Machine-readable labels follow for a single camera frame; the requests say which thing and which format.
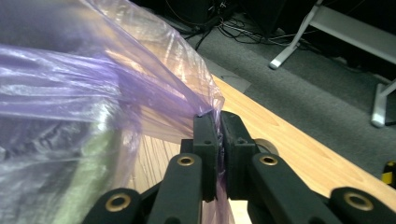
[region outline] screw hole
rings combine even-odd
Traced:
[[[344,194],[344,200],[352,207],[357,208],[362,211],[371,211],[373,210],[374,206],[370,200],[366,197],[354,193],[354,192],[347,192]]]
[[[262,162],[262,164],[265,164],[265,165],[276,165],[277,164],[277,159],[275,159],[274,157],[271,157],[271,156],[263,156],[260,158],[260,161]]]
[[[119,212],[131,203],[131,197],[124,193],[111,196],[106,202],[106,210],[109,212]]]
[[[192,157],[181,157],[177,160],[177,163],[182,166],[189,166],[194,164],[194,159]]]

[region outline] wooden table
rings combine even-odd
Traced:
[[[251,137],[275,145],[282,157],[313,191],[326,197],[332,189],[364,190],[396,211],[396,190],[331,151],[276,114],[214,77],[226,99],[223,110],[239,115]],[[232,203],[235,223],[247,223],[246,203]]]
[[[358,166],[347,161],[321,143],[258,105],[246,95],[214,77],[225,98],[223,110],[239,115],[253,139],[268,140],[297,175],[313,191],[326,197],[332,189],[353,187],[364,190],[396,211],[396,190],[385,185]],[[139,152],[136,178],[130,188],[145,190],[163,178],[167,162],[179,151],[179,145],[146,138]],[[249,223],[246,202],[232,202],[235,223]]]

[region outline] wooden tabletop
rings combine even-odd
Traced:
[[[253,139],[271,142],[295,173],[313,191],[326,197],[332,189],[352,187],[366,191],[396,211],[396,190],[323,146],[314,138],[214,77],[225,98],[223,110],[245,123]],[[232,203],[235,222],[246,223],[246,203]]]

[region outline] black cable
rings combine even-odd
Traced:
[[[198,50],[199,46],[201,43],[204,41],[204,39],[212,32],[212,27],[209,28],[209,30],[202,36],[202,38],[198,41],[198,43],[195,45],[195,50]]]

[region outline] purple plastic bag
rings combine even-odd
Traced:
[[[193,116],[219,120],[204,61],[128,1],[4,0],[0,30],[4,223],[78,223],[127,185],[142,134],[179,143]]]

